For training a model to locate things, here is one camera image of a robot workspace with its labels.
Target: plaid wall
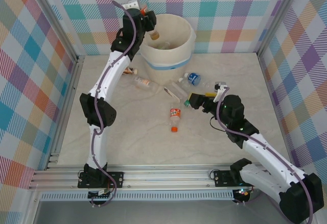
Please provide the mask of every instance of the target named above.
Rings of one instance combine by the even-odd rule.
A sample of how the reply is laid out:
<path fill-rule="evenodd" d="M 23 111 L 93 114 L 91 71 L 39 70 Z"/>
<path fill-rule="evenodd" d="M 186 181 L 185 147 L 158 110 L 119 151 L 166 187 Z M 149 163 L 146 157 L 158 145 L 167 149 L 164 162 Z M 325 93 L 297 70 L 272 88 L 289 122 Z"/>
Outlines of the plaid wall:
<path fill-rule="evenodd" d="M 73 62 L 36 0 L 0 0 L 0 223 L 18 223 Z"/>
<path fill-rule="evenodd" d="M 294 0 L 261 64 L 295 165 L 326 193 L 327 0 Z"/>
<path fill-rule="evenodd" d="M 74 26 L 69 30 L 53 6 L 68 37 L 75 45 L 76 31 L 88 55 L 108 54 L 117 29 L 122 25 L 122 11 L 112 0 L 60 0 Z M 128 0 L 116 0 L 125 3 Z M 140 0 L 156 14 L 171 13 L 184 17 L 197 34 L 196 53 L 254 52 L 270 26 L 282 0 Z"/>

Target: marble floor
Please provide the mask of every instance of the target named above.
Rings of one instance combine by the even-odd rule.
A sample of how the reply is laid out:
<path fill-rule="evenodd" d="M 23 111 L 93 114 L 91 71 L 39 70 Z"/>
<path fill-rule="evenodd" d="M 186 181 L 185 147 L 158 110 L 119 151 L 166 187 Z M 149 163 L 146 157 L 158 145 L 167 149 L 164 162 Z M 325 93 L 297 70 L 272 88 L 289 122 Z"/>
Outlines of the marble floor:
<path fill-rule="evenodd" d="M 84 165 L 87 160 L 89 127 L 79 96 L 88 93 L 107 60 L 108 56 L 85 58 L 58 164 Z M 141 77 L 147 77 L 140 55 L 130 66 L 138 68 Z M 278 152 L 289 158 L 255 54 L 193 54 L 186 70 L 198 72 L 208 80 L 225 81 L 229 94 L 242 99 L 245 117 Z M 179 131 L 171 133 L 169 109 L 173 101 L 162 87 L 152 94 L 136 88 L 131 76 L 122 76 L 111 102 L 117 118 L 108 135 L 108 164 L 233 163 L 244 157 L 257 161 L 225 133 L 212 129 L 211 115 L 201 109 L 182 110 Z"/>

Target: white bucket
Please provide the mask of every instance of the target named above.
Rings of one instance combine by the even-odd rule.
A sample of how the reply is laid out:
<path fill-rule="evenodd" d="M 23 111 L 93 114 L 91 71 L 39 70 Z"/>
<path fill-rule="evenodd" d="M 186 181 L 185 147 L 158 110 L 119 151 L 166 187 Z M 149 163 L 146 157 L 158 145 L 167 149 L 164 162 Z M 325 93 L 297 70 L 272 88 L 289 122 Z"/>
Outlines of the white bucket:
<path fill-rule="evenodd" d="M 160 37 L 152 40 L 146 33 L 139 49 L 149 78 L 164 85 L 169 80 L 177 81 L 183 75 L 191 59 L 196 35 L 188 21 L 172 14 L 157 15 L 155 29 Z M 156 49 L 165 42 L 170 43 L 170 49 Z"/>

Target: plaid wallpaper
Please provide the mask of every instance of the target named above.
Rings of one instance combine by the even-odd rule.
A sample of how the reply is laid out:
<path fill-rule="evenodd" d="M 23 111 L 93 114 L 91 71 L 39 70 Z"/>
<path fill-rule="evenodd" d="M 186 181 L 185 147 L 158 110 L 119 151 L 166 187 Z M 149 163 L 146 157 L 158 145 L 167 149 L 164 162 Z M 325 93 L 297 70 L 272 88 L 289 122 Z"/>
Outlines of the plaid wallpaper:
<path fill-rule="evenodd" d="M 73 62 L 36 0 L 0 0 L 0 223 L 18 223 Z"/>
<path fill-rule="evenodd" d="M 295 165 L 326 193 L 327 0 L 294 0 L 261 64 Z"/>
<path fill-rule="evenodd" d="M 123 15 L 112 0 L 60 0 L 73 29 L 62 19 L 58 2 L 48 0 L 78 51 L 76 32 L 88 55 L 108 54 Z M 116 0 L 125 3 L 128 0 Z M 197 34 L 196 53 L 254 52 L 282 0 L 140 0 L 156 14 L 184 17 Z"/>

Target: blue bottle label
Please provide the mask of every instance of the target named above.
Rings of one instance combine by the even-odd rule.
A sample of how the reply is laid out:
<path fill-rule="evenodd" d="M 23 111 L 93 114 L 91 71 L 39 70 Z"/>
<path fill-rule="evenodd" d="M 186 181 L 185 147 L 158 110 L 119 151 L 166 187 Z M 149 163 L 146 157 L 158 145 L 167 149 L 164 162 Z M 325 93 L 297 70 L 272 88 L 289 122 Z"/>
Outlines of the blue bottle label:
<path fill-rule="evenodd" d="M 195 85 L 194 82 L 197 77 L 199 77 L 199 75 L 193 72 L 189 75 L 188 80 L 192 85 Z"/>

